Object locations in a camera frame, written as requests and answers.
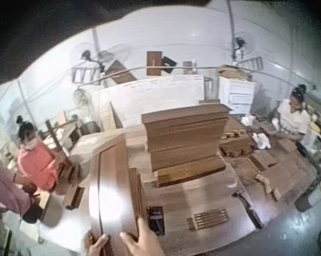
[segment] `hand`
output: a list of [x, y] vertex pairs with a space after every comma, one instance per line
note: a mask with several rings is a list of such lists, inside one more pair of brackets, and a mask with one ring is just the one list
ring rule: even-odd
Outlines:
[[103, 234], [99, 237], [97, 242], [93, 244], [93, 235], [91, 231], [88, 231], [84, 236], [84, 249], [86, 249], [86, 253], [83, 256], [99, 256], [101, 248], [108, 242], [108, 235]]
[[120, 237], [133, 256], [165, 256], [156, 234], [151, 231], [142, 218], [138, 218], [139, 238], [136, 242], [129, 234]]

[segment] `concrete floor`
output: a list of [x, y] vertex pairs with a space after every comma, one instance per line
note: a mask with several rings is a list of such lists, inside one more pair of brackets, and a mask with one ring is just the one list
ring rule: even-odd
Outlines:
[[303, 213], [292, 206], [261, 231], [204, 256], [319, 255], [317, 238], [320, 230], [321, 202]]
[[[16, 226], [13, 218], [11, 225], [17, 247], [22, 255], [32, 256], [76, 256], [75, 252], [68, 251], [55, 244], [45, 241], [37, 244], [30, 237], [23, 234]], [[321, 230], [321, 202], [306, 212], [298, 212], [294, 206], [271, 221], [263, 230], [250, 234], [222, 249], [205, 253], [204, 256], [224, 255], [266, 255], [311, 256], [317, 254], [317, 237]]]

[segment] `wooden plank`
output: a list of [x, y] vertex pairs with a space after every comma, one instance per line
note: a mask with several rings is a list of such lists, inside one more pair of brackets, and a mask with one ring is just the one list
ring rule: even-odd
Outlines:
[[185, 132], [170, 133], [166, 136], [150, 137], [148, 138], [148, 151], [161, 151], [165, 149], [208, 143], [211, 141], [218, 142], [221, 138], [223, 127], [223, 123], [216, 123]]
[[173, 165], [183, 164], [204, 157], [216, 155], [218, 145], [216, 141], [168, 149], [163, 151], [155, 151], [150, 153], [152, 170], [157, 170]]
[[124, 71], [125, 73], [120, 73], [116, 76], [112, 76], [111, 79], [116, 82], [117, 84], [124, 84], [132, 81], [136, 81], [137, 79], [125, 68], [123, 64], [120, 63], [120, 61], [115, 60], [112, 65], [106, 70], [106, 75], [110, 75], [119, 71]]
[[265, 150], [254, 152], [250, 156], [250, 160], [260, 172], [272, 167], [277, 163], [277, 161]]
[[189, 163], [159, 169], [155, 172], [158, 187], [194, 180], [226, 168], [219, 155], [202, 158]]
[[222, 118], [216, 118], [212, 120], [204, 120], [200, 122], [194, 122], [190, 124], [181, 124], [176, 126], [170, 126], [170, 127], [163, 127], [163, 128], [157, 128], [157, 129], [147, 129], [147, 136], [150, 137], [157, 137], [157, 136], [167, 136], [168, 134], [175, 133], [175, 132], [187, 132], [191, 131], [193, 129], [201, 129], [205, 127], [209, 127], [212, 125], [221, 125], [221, 127], [225, 126], [227, 122], [226, 117]]
[[127, 167], [125, 140], [100, 154], [99, 208], [102, 231], [110, 236], [106, 250], [129, 255], [119, 233], [138, 237]]
[[91, 216], [92, 234], [95, 240], [102, 235], [99, 209], [99, 166], [100, 155], [95, 155], [91, 162], [91, 183], [89, 188], [89, 209]]
[[141, 115], [142, 123], [144, 125], [159, 122], [159, 121], [168, 121], [169, 119], [174, 119], [173, 122], [166, 123], [167, 126], [175, 126], [178, 124], [184, 124], [183, 121], [178, 120], [183, 119], [184, 117], [200, 116], [207, 114], [216, 114], [216, 113], [228, 113], [229, 108], [223, 104], [207, 104], [207, 105], [197, 105], [192, 107], [184, 108], [174, 108], [168, 110], [162, 110], [152, 113], [146, 113]]
[[283, 146], [283, 148], [288, 152], [293, 152], [297, 150], [297, 146], [296, 144], [289, 140], [289, 139], [283, 139], [283, 140], [279, 140], [280, 145]]
[[[162, 63], [162, 52], [157, 51], [148, 51], [147, 52], [147, 66], [161, 67]], [[147, 68], [146, 69], [147, 76], [161, 76], [162, 70], [160, 68]]]

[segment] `white wall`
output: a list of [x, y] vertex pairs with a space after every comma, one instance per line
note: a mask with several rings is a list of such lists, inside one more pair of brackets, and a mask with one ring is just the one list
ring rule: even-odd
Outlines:
[[[254, 51], [245, 58], [263, 57], [265, 72], [291, 84], [309, 81], [321, 87], [321, 52], [316, 50], [316, 42], [311, 41], [310, 34], [304, 32], [313, 31], [313, 27], [301, 27], [295, 23], [295, 17], [283, 17], [260, 2], [232, 1], [232, 10], [236, 32], [245, 31], [255, 40]], [[207, 7], [141, 9], [120, 20], [100, 25], [96, 30], [101, 50], [116, 45], [128, 49], [119, 55], [123, 56], [123, 64], [127, 68], [145, 66], [146, 52], [153, 50], [163, 51], [163, 55], [178, 62], [179, 66], [183, 61], [193, 59], [199, 66], [231, 64], [231, 32], [225, 0], [211, 1]], [[76, 85], [71, 83], [70, 59], [82, 43], [94, 44], [91, 29], [50, 49], [19, 78], [28, 107], [41, 129], [45, 129], [45, 119], [50, 118], [52, 123], [57, 120], [59, 110], [66, 110], [69, 115], [77, 111], [73, 101]], [[176, 69], [172, 75], [182, 72]], [[199, 73], [215, 77], [214, 70], [200, 70]], [[134, 71], [133, 75], [138, 79], [147, 78], [144, 69]], [[263, 86], [266, 96], [271, 98], [271, 106], [291, 90], [286, 83], [265, 75], [254, 74], [254, 81]], [[107, 82], [109, 86], [115, 85], [111, 79]], [[6, 86], [0, 86], [0, 105], [5, 105], [0, 109], [5, 119], [9, 116], [11, 101], [21, 99], [19, 91], [15, 90], [3, 101], [1, 95]], [[95, 111], [109, 99], [105, 91], [99, 91], [100, 87], [83, 88], [92, 94]], [[148, 104], [148, 99], [140, 100]]]

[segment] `workbench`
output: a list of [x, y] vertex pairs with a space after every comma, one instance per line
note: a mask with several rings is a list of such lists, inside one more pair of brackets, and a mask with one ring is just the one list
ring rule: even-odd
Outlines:
[[[146, 205], [163, 206], [165, 235], [158, 238], [167, 256], [211, 251], [256, 231], [241, 201], [232, 198], [232, 193], [242, 193], [255, 208], [261, 221], [267, 223], [292, 205], [314, 179], [313, 166], [297, 151], [301, 163], [306, 165], [306, 175], [279, 202], [271, 195], [266, 195], [263, 185], [254, 180], [254, 166], [247, 157], [224, 158], [227, 165], [224, 171], [177, 185], [156, 188], [150, 156], [145, 150], [147, 137], [143, 125], [85, 135], [74, 146], [70, 159], [80, 162], [84, 172], [88, 174], [92, 149], [100, 145], [100, 141], [106, 136], [119, 133], [125, 133], [129, 167], [136, 167], [141, 173]], [[271, 152], [276, 158], [286, 155], [276, 141], [273, 141]], [[81, 239], [91, 228], [89, 177], [85, 178], [80, 186], [86, 189], [79, 208], [72, 211], [66, 210], [62, 205], [63, 196], [51, 195], [39, 232], [40, 238], [77, 252], [81, 251]], [[208, 229], [189, 230], [187, 218], [220, 207], [225, 207], [229, 214], [227, 222]]]

